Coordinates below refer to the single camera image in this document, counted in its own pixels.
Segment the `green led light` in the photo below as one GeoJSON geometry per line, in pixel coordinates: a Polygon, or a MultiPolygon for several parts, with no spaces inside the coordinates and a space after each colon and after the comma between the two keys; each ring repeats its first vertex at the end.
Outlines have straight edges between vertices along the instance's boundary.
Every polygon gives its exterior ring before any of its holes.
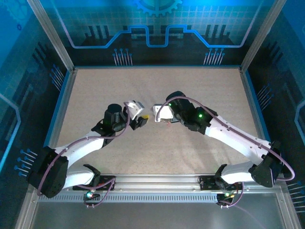
{"type": "Polygon", "coordinates": [[[88,198],[93,197],[93,193],[92,193],[92,192],[87,192],[87,197],[88,197],[88,198]]]}

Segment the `blue wall panel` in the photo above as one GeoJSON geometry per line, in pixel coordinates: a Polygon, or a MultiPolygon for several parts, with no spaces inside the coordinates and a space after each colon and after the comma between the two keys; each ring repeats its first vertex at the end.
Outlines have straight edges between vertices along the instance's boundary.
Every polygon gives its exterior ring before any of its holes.
{"type": "Polygon", "coordinates": [[[75,65],[121,66],[241,64],[273,1],[42,3],[75,65]]]}
{"type": "Polygon", "coordinates": [[[0,1],[0,228],[14,228],[27,190],[22,149],[39,151],[66,69],[25,0],[0,1]]]}
{"type": "MultiPolygon", "coordinates": [[[[270,138],[282,143],[282,154],[296,171],[292,183],[305,182],[304,11],[304,1],[287,1],[248,69],[270,138]]],[[[304,224],[304,214],[299,216],[304,224]]]]}

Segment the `metal bracket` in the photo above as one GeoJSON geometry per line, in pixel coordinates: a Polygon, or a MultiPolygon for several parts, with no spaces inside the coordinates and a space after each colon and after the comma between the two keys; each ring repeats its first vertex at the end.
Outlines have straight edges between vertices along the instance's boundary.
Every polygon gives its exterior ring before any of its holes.
{"type": "MultiPolygon", "coordinates": [[[[207,191],[207,190],[222,190],[222,191],[224,191],[222,188],[220,188],[216,184],[214,176],[199,176],[198,177],[198,183],[200,185],[200,190],[201,191],[207,191]]],[[[242,185],[241,184],[238,184],[238,185],[232,184],[232,185],[228,186],[225,191],[234,191],[236,189],[241,190],[242,185]]]]}
{"type": "Polygon", "coordinates": [[[15,229],[27,229],[31,227],[38,200],[37,190],[32,185],[29,185],[15,229]]]}
{"type": "Polygon", "coordinates": [[[61,61],[68,69],[70,73],[74,72],[74,64],[64,47],[61,39],[56,32],[47,12],[43,8],[41,2],[39,0],[27,0],[29,6],[32,8],[36,18],[38,19],[39,23],[41,24],[43,30],[47,34],[48,38],[50,39],[53,47],[55,48],[57,54],[59,55],[61,61]]]}
{"type": "MultiPolygon", "coordinates": [[[[96,203],[104,197],[105,192],[96,192],[99,197],[87,203],[96,203]]],[[[40,203],[83,203],[83,192],[62,191],[53,198],[41,196],[40,203]]],[[[215,193],[115,193],[111,192],[105,198],[105,203],[217,203],[215,193]]]]}
{"type": "Polygon", "coordinates": [[[277,16],[280,14],[286,0],[275,0],[271,9],[269,10],[264,22],[262,23],[256,37],[254,38],[244,60],[241,64],[242,70],[245,72],[255,55],[257,54],[259,48],[261,47],[263,41],[265,40],[267,34],[269,33],[271,27],[273,26],[277,16]]]}

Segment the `yellow object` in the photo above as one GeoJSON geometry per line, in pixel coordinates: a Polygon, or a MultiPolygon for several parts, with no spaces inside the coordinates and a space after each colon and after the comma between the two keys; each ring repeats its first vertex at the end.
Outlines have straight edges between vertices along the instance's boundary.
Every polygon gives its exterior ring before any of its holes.
{"type": "Polygon", "coordinates": [[[148,114],[147,115],[142,115],[141,117],[144,118],[144,119],[149,119],[149,115],[148,114]]]}

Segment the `black mounting bracket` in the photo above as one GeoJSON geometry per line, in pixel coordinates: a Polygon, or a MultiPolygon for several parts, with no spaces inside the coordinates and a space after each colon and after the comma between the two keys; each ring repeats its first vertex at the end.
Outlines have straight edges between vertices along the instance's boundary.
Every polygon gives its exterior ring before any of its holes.
{"type": "Polygon", "coordinates": [[[92,197],[87,197],[87,194],[84,194],[83,201],[92,201],[92,200],[98,200],[100,197],[100,194],[93,194],[92,197]]]}
{"type": "Polygon", "coordinates": [[[219,206],[226,206],[228,204],[224,203],[223,201],[232,204],[233,198],[232,197],[228,197],[225,194],[217,194],[217,200],[218,200],[218,202],[216,203],[217,205],[219,205],[219,206]]]}
{"type": "Polygon", "coordinates": [[[231,184],[231,185],[228,185],[225,189],[223,189],[223,188],[221,188],[220,186],[217,185],[214,176],[199,176],[198,177],[198,183],[200,185],[200,190],[201,191],[206,191],[206,190],[234,191],[236,189],[238,189],[238,190],[242,189],[242,184],[241,183],[231,184]]]}

